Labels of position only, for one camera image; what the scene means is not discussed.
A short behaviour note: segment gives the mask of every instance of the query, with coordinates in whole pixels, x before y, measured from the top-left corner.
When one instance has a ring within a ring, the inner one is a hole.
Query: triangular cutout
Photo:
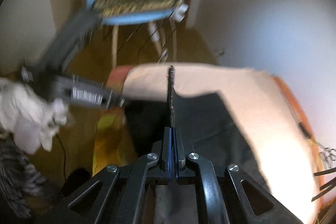
[[[82,197],[78,202],[71,204],[69,207],[70,210],[78,213],[82,217],[87,217],[90,213],[91,207],[101,190],[103,183],[96,183],[84,197]]]
[[[242,180],[241,185],[254,215],[260,216],[274,208],[274,205],[247,180]]]

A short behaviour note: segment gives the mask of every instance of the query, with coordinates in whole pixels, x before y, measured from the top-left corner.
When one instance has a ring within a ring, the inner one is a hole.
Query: chair seat
[[[148,23],[150,21],[156,21],[167,18],[173,11],[174,9],[167,9],[167,10],[133,13],[122,16],[114,16],[110,18],[104,18],[102,24],[123,26],[123,25]]]

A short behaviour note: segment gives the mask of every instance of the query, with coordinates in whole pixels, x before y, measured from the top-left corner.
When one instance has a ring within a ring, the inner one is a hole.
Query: patterned cushion
[[[153,10],[167,10],[177,6],[179,0],[95,0],[93,9],[102,17],[112,17]]]

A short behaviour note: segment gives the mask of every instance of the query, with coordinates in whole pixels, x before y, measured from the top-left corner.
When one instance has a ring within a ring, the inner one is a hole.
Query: gloved hand
[[[36,153],[41,145],[50,151],[67,114],[61,99],[49,104],[29,86],[0,78],[0,129],[12,132],[15,144],[26,153]]]

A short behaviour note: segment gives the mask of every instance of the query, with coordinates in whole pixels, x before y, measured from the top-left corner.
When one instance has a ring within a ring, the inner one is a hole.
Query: black cloth
[[[183,98],[174,94],[175,128],[180,128],[185,150],[208,158],[213,165],[241,166],[268,190],[254,155],[218,94]],[[163,138],[169,125],[164,102],[136,101],[125,108],[127,126],[139,156],[151,152],[152,144]]]

